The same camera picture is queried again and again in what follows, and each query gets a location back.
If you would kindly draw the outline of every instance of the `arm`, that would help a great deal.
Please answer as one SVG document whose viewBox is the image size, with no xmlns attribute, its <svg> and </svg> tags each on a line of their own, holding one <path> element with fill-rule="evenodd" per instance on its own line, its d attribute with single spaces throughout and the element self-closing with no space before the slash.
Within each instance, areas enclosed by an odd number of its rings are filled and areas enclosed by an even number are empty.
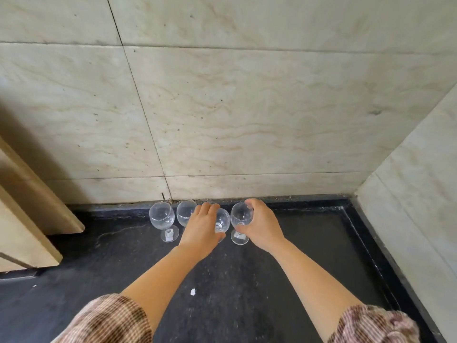
<svg viewBox="0 0 457 343">
<path fill-rule="evenodd" d="M 311 321 L 324 342 L 335 331 L 343 312 L 350 306 L 362 304 L 340 282 L 321 266 L 286 240 L 273 211 L 257 199 L 246 200 L 254 208 L 249 225 L 236 230 L 271 253 L 283 268 L 297 292 Z"/>
<path fill-rule="evenodd" d="M 197 206 L 179 245 L 122 292 L 122 295 L 131 298 L 144 309 L 152 333 L 184 277 L 225 237 L 225 233 L 214 231 L 219 207 L 218 204 L 211 205 L 208 202 Z"/>
</svg>

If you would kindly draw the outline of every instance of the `sleeve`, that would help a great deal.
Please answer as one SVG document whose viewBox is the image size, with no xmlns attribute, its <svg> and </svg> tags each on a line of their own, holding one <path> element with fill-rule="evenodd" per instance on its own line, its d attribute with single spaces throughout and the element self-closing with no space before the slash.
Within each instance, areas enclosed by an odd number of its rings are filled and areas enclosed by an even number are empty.
<svg viewBox="0 0 457 343">
<path fill-rule="evenodd" d="M 401 311 L 358 305 L 347 309 L 328 343 L 419 343 L 416 323 Z"/>
<path fill-rule="evenodd" d="M 133 300 L 110 294 L 89 302 L 52 343 L 152 343 L 144 310 Z"/>
</svg>

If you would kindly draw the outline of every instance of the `forearm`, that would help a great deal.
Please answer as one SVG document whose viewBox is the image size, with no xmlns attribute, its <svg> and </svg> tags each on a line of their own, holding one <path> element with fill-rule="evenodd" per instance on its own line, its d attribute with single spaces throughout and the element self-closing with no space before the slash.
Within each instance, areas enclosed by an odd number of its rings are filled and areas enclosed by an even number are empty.
<svg viewBox="0 0 457 343">
<path fill-rule="evenodd" d="M 361 301 L 291 242 L 284 239 L 271 254 L 281 265 L 317 332 L 326 342 L 343 312 Z"/>
<path fill-rule="evenodd" d="M 122 292 L 144 309 L 153 333 L 175 291 L 197 262 L 193 250 L 177 246 Z"/>
</svg>

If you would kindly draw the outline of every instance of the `glass base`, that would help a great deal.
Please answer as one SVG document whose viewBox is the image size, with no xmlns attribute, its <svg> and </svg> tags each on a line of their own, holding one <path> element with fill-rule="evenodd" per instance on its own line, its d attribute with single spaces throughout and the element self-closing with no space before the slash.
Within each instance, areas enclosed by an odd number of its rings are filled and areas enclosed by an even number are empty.
<svg viewBox="0 0 457 343">
<path fill-rule="evenodd" d="M 249 237 L 239 233 L 237 230 L 233 230 L 230 236 L 232 238 L 232 241 L 235 244 L 238 244 L 239 246 L 242 246 L 243 244 L 249 242 Z"/>
<path fill-rule="evenodd" d="M 171 225 L 169 229 L 162 230 L 160 232 L 160 238 L 162 239 L 162 241 L 167 243 L 176 241 L 176 238 L 178 238 L 178 236 L 179 229 L 174 225 Z"/>
</svg>

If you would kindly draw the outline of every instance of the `hand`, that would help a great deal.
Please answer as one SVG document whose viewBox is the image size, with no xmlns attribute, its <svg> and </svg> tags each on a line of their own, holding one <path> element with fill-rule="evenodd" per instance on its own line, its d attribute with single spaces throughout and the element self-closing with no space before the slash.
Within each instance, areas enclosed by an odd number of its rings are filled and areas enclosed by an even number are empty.
<svg viewBox="0 0 457 343">
<path fill-rule="evenodd" d="M 248 225 L 235 226 L 235 230 L 248 236 L 259 248 L 271 253 L 276 245 L 285 241 L 278 219 L 261 200 L 249 198 L 245 203 L 254 208 L 254 218 Z"/>
<path fill-rule="evenodd" d="M 184 229 L 180 246 L 186 246 L 193 249 L 198 261 L 206 258 L 209 253 L 218 245 L 221 238 L 225 237 L 224 232 L 216 233 L 214 225 L 216 224 L 216 213 L 220 206 L 204 202 L 203 205 L 195 207 L 189 223 Z"/>
</svg>

